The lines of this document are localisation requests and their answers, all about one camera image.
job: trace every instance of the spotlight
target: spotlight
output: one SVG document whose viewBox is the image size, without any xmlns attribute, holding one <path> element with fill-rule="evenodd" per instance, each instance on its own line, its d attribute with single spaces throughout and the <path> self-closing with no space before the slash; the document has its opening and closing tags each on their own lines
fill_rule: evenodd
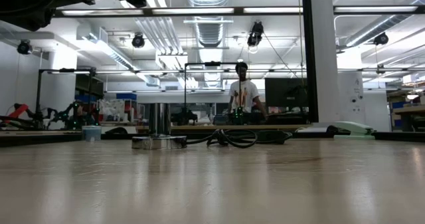
<svg viewBox="0 0 425 224">
<path fill-rule="evenodd" d="M 142 48 L 145 46 L 145 40 L 143 39 L 143 34 L 135 34 L 134 39 L 131 42 L 134 48 Z"/>
<path fill-rule="evenodd" d="M 377 37 L 375 37 L 373 39 L 373 44 L 374 45 L 386 45 L 389 41 L 388 36 L 384 33 L 378 35 Z"/>
<path fill-rule="evenodd" d="M 263 25 L 261 24 L 261 21 L 256 21 L 254 23 L 254 26 L 252 27 L 250 36 L 248 38 L 248 46 L 249 47 L 255 47 L 260 44 L 260 41 L 262 40 L 261 35 L 264 33 Z"/>
<path fill-rule="evenodd" d="M 33 47 L 30 45 L 29 40 L 21 40 L 17 50 L 21 55 L 30 55 L 33 52 Z"/>
</svg>

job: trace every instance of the ceiling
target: ceiling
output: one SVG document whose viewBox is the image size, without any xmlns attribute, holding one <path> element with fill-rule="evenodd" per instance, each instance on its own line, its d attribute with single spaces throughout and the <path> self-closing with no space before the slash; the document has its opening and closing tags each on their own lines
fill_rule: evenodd
<svg viewBox="0 0 425 224">
<path fill-rule="evenodd" d="M 170 7 L 187 7 L 187 0 L 166 0 Z M 396 5 L 408 4 L 407 0 L 334 0 L 338 5 Z M 284 6 L 298 5 L 299 0 L 230 0 L 231 6 Z M 64 9 L 93 9 L 93 8 L 122 8 L 119 1 L 116 0 L 98 0 L 95 5 L 88 6 L 85 4 L 75 4 Z M 368 17 L 339 17 L 335 22 L 335 34 L 337 40 L 347 38 L 356 32 L 360 31 L 373 21 L 379 19 L 377 16 Z M 195 34 L 193 25 L 184 24 L 184 20 L 193 19 L 192 17 L 173 17 L 174 28 L 178 34 L 179 40 L 185 51 L 188 52 L 190 61 L 199 61 L 197 58 L 198 50 L 193 49 L 196 46 Z M 300 30 L 302 30 L 302 17 L 298 16 L 259 16 L 259 17 L 229 17 L 233 23 L 227 25 L 225 31 L 226 47 L 223 50 L 224 62 L 235 62 L 238 58 L 242 58 L 250 65 L 250 68 L 285 68 L 281 58 L 290 68 L 300 68 L 301 62 L 305 60 L 303 56 L 304 41 L 299 39 Z M 259 49 L 256 54 L 249 54 L 247 48 L 242 48 L 234 37 L 239 39 L 246 38 L 254 21 L 260 20 L 264 26 L 265 35 L 259 44 Z M 116 63 L 105 55 L 103 52 L 96 51 L 86 47 L 81 41 L 77 41 L 75 35 L 69 37 L 67 30 L 75 29 L 75 23 L 90 23 L 95 27 L 103 27 L 109 34 L 109 42 L 120 49 L 130 59 L 137 60 L 139 64 L 147 68 L 158 68 L 152 61 L 155 60 L 156 50 L 146 40 L 146 45 L 142 49 L 135 49 L 131 45 L 131 40 L 134 33 L 140 32 L 136 23 L 132 18 L 95 18 L 95 19 L 77 19 L 70 22 L 70 19 L 54 19 L 53 23 L 60 25 L 49 26 L 43 31 L 52 31 L 60 35 L 64 39 L 69 39 L 70 42 L 79 47 L 78 52 L 81 54 L 78 58 L 79 66 L 95 66 L 99 70 L 115 69 Z M 404 56 L 408 56 L 410 50 L 422 45 L 422 40 L 425 38 L 425 33 L 422 32 L 425 16 L 415 15 L 401 24 L 391 28 L 386 33 L 390 37 L 390 42 L 386 46 L 378 47 L 377 56 L 375 47 L 371 45 L 361 45 L 355 52 L 361 56 L 361 62 L 352 64 L 356 68 L 375 67 L 377 60 L 388 62 L 398 60 Z M 398 42 L 399 40 L 411 34 L 415 34 L 409 39 Z M 425 48 L 417 48 L 414 51 L 418 52 Z M 419 53 L 417 56 L 404 59 L 396 62 L 394 67 L 417 65 L 425 62 L 425 56 Z M 345 67 L 345 63 L 339 63 L 340 67 Z M 231 66 L 223 66 L 223 68 L 232 68 Z M 400 78 L 405 75 L 405 72 L 395 74 L 387 74 L 386 78 Z M 265 73 L 251 74 L 251 78 L 263 78 Z M 282 76 L 285 74 L 268 74 L 269 76 Z M 367 77 L 376 77 L 376 73 L 367 73 Z M 202 79 L 202 75 L 195 75 L 196 79 Z M 128 76 L 110 76 L 110 80 L 114 81 L 135 81 L 137 77 Z M 222 74 L 222 78 L 236 78 L 234 74 Z"/>
</svg>

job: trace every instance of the white t-shirt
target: white t-shirt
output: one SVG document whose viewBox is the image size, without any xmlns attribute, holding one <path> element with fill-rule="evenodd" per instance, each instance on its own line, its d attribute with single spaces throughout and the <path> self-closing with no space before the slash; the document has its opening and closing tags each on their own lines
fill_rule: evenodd
<svg viewBox="0 0 425 224">
<path fill-rule="evenodd" d="M 243 81 L 240 83 L 241 91 L 242 91 L 242 107 L 244 108 L 244 112 L 251 113 L 252 100 L 255 97 L 259 96 L 257 86 L 249 80 Z M 239 81 L 232 83 L 230 86 L 229 95 L 233 97 L 232 110 L 238 108 L 239 105 Z"/>
</svg>

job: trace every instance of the computer monitor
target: computer monitor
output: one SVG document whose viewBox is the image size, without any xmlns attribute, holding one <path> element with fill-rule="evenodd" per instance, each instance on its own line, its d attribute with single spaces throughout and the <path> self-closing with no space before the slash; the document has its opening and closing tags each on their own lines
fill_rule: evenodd
<svg viewBox="0 0 425 224">
<path fill-rule="evenodd" d="M 266 106 L 308 107 L 307 79 L 266 78 Z"/>
</svg>

